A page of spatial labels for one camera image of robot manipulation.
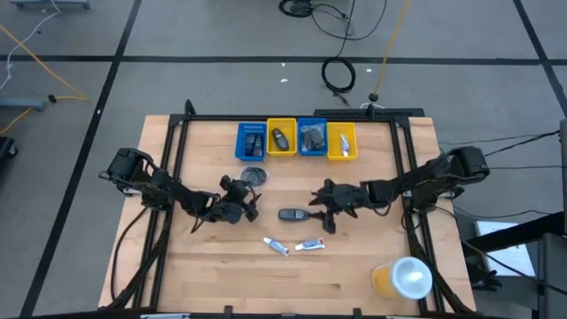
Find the plastic bin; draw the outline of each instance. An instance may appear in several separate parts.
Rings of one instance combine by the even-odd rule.
[[[239,123],[235,156],[243,161],[263,161],[266,157],[266,123]],[[261,134],[262,156],[246,156],[246,135]]]
[[[322,140],[325,141],[325,146],[320,151],[302,151],[301,145],[303,144],[303,133],[301,128],[306,125],[323,124]],[[329,143],[327,143],[327,119],[324,118],[300,118],[298,119],[298,150],[299,154],[303,156],[322,156],[327,153]]]
[[[272,129],[279,128],[287,139],[290,149],[282,151],[277,147],[276,140],[272,136]],[[298,123],[293,118],[268,119],[268,154],[272,156],[292,156],[298,151]]]
[[[343,156],[340,136],[346,136],[349,150],[348,156]],[[354,123],[329,122],[327,123],[327,144],[329,160],[356,160],[358,158],[358,146],[356,144],[356,128]]]

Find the metal frame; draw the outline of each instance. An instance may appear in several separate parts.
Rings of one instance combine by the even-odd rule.
[[[163,155],[161,159],[160,166],[167,167],[167,163],[169,161],[171,148],[173,145],[173,135],[177,125],[181,125],[181,134],[179,144],[177,145],[177,154],[175,156],[175,167],[174,171],[172,172],[174,178],[179,178],[179,174],[181,171],[181,165],[183,163],[183,152],[185,148],[185,142],[187,139],[187,133],[190,121],[266,121],[268,118],[298,118],[298,117],[325,117],[330,121],[355,121],[355,122],[380,122],[380,123],[388,123],[390,125],[390,132],[392,134],[392,148],[393,148],[393,155],[396,162],[396,168],[398,175],[404,174],[404,166],[403,166],[403,158],[401,155],[401,148],[400,148],[400,138],[398,135],[398,128],[401,128],[404,133],[406,146],[408,148],[408,160],[410,169],[414,169],[417,167],[417,160],[416,160],[416,153],[414,150],[413,139],[411,135],[411,130],[409,126],[408,116],[423,116],[422,109],[397,109],[397,110],[375,110],[369,109],[367,111],[363,110],[316,110],[315,115],[313,116],[297,116],[297,115],[197,115],[195,110],[193,109],[192,105],[188,101],[185,105],[185,114],[171,114],[169,118],[169,123],[167,127],[166,133],[166,142],[164,145]],[[405,214],[405,222],[407,225],[408,231],[413,231],[414,229],[414,222],[412,219],[411,214],[408,211],[408,206],[405,201],[402,200],[403,209]],[[153,243],[154,235],[156,233],[157,227],[157,220],[158,220],[159,212],[151,212],[150,221],[148,223],[148,230],[146,233],[146,239],[144,243],[144,251],[142,261],[147,257],[148,253],[151,250],[151,246]],[[165,219],[171,221],[173,218],[173,209],[167,210],[165,212]],[[427,214],[420,214],[420,220],[423,227],[422,235],[423,235],[423,243],[424,249],[430,258],[433,265],[436,265],[435,261],[435,253],[433,252],[433,245],[431,240],[431,232],[429,229],[429,223],[427,220]],[[171,227],[171,223],[164,222],[164,225],[169,225]],[[162,230],[166,231],[167,234],[169,233],[170,229]],[[163,271],[165,267],[165,259],[167,255],[167,243],[164,251],[160,255],[157,261],[157,265],[155,268],[155,280],[153,282],[153,286],[151,288],[151,300],[150,300],[150,308],[157,309],[158,302],[159,302],[159,293],[161,290],[161,281],[163,277]],[[138,288],[134,295],[133,300],[133,307],[140,307],[141,306],[141,299],[144,293],[144,285]],[[440,291],[436,285],[433,285],[433,297],[435,300],[436,311],[444,313],[445,307],[443,303],[443,298],[440,294]],[[428,312],[427,302],[425,299],[418,300],[420,315],[423,315],[425,312]],[[218,314],[194,314],[191,313],[191,317],[196,317],[197,315],[202,315],[203,317],[207,318],[237,318],[240,315],[232,315],[232,307],[226,306],[224,313]],[[273,315],[242,315],[245,317],[254,318],[281,318],[284,315],[282,314],[273,314]],[[385,316],[370,316],[370,315],[363,315],[361,310],[355,308],[353,310],[353,315],[297,315],[295,318],[383,318]]]

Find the wooden tabletop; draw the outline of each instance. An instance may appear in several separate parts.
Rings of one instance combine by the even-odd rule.
[[[168,116],[148,116],[138,148],[159,163]],[[439,155],[430,118],[411,118],[418,165]],[[181,178],[193,190],[223,193],[223,175],[238,178],[247,165],[234,157],[238,122],[192,121],[185,146]],[[235,313],[298,313],[347,315],[359,307],[364,315],[417,315],[415,300],[389,300],[372,289],[370,273],[380,264],[408,256],[408,241],[400,226],[400,200],[386,217],[368,209],[357,210],[358,219],[336,216],[337,233],[330,235],[320,221],[280,222],[277,211],[285,207],[309,207],[310,191],[322,187],[325,178],[357,185],[371,179],[396,177],[392,138],[388,124],[357,123],[359,157],[351,162],[329,162],[326,157],[272,157],[253,163],[268,172],[258,192],[260,216],[254,222],[205,223],[190,234],[194,218],[175,207],[167,261],[159,298],[159,311],[215,312],[231,305]],[[179,129],[175,133],[177,141]],[[406,171],[408,157],[399,131]],[[173,171],[176,144],[168,171]],[[451,210],[450,202],[440,206]],[[117,236],[140,212],[140,198],[126,198]],[[126,235],[120,248],[116,291],[130,280],[140,264],[149,214]],[[431,236],[439,272],[465,305],[475,308],[454,218],[443,212],[429,214]],[[284,257],[262,242],[272,237],[291,248]],[[323,250],[295,252],[308,239],[322,237]],[[109,264],[100,305],[111,302]],[[153,270],[146,279],[143,305],[149,303]]]

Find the round container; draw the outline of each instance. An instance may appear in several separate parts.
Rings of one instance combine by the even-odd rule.
[[[425,264],[414,257],[404,257],[372,270],[372,287],[384,298],[424,298],[431,291],[433,277]]]

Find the blue bin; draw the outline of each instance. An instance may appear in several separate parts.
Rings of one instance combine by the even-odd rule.
[[[263,161],[266,157],[266,123],[239,123],[235,156],[243,161]],[[246,156],[246,135],[262,135],[262,156]]]
[[[322,126],[322,140],[325,141],[325,146],[320,151],[302,151],[303,150],[303,132],[301,128],[306,125],[323,124]],[[327,119],[324,118],[299,118],[298,119],[298,151],[303,156],[323,156],[327,154],[329,145],[327,142]]]

